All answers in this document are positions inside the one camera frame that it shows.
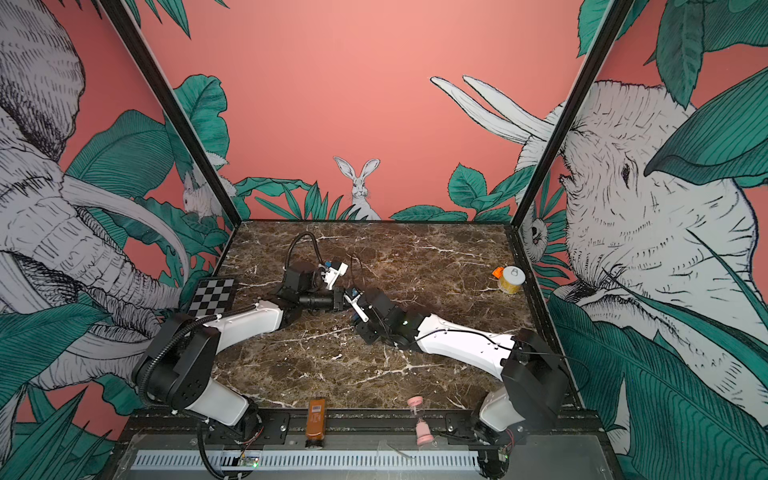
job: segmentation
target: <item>animal eye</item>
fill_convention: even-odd
[[[624,166],[621,168],[621,178],[624,179],[624,185],[629,188],[629,165],[624,164]]]

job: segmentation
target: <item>marble surface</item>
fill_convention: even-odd
[[[291,240],[309,230],[324,260],[346,258],[340,281],[376,286],[405,308],[418,304],[454,323],[496,333],[533,329],[523,292],[498,290],[491,272],[512,265],[504,227],[473,224],[248,222],[235,236],[220,275],[240,281],[235,307],[255,303],[282,280]],[[304,240],[293,260],[311,260]],[[473,409],[501,386],[490,374],[444,356],[366,345],[344,313],[304,312],[292,326],[248,339],[217,357],[214,378],[264,407]]]

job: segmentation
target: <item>white lid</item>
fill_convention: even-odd
[[[516,266],[506,266],[502,272],[504,280],[512,285],[522,285],[525,282],[525,273]]]

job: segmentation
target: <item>wallpaper mural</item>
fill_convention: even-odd
[[[209,187],[182,194],[188,152],[98,3],[80,4],[0,0],[0,478],[101,470],[141,405],[134,364],[230,236]],[[94,81],[110,68],[135,98]],[[200,105],[212,158],[228,142],[216,86],[177,90]],[[125,95],[151,113],[94,121]]]
[[[195,73],[220,80],[228,156],[201,137],[243,218],[509,222],[552,129],[552,116],[529,111],[560,103],[583,61],[578,5],[566,1],[562,14],[503,0],[484,9],[472,0],[126,3],[172,85]],[[551,39],[537,39],[553,26]],[[514,44],[557,64],[533,61],[519,75],[498,61]],[[243,64],[227,51],[252,55]],[[528,111],[483,81],[465,77],[467,94],[444,79],[473,71],[521,92]],[[475,121],[485,112],[489,129],[518,146],[456,103]],[[198,134],[207,128],[190,118]],[[206,212],[199,184],[191,172],[188,205]]]
[[[583,2],[580,32],[606,4]],[[627,478],[768,478],[768,2],[632,15],[526,219],[527,254]]]

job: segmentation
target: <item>checkerboard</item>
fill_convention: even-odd
[[[189,313],[192,316],[215,315],[232,308],[237,291],[237,279],[231,276],[209,276],[198,284]]]

